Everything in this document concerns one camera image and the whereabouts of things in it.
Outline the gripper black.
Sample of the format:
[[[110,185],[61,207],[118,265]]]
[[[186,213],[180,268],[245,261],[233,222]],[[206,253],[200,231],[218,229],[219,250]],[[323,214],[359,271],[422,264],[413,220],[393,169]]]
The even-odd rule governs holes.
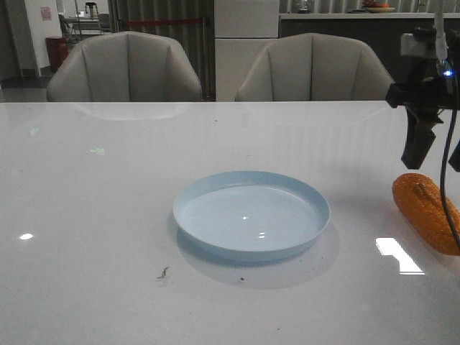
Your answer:
[[[385,96],[393,108],[407,106],[407,137],[401,160],[406,168],[418,170],[436,135],[437,111],[459,108],[459,68],[453,60],[413,58],[404,83],[392,83]],[[460,166],[460,142],[448,163]]]

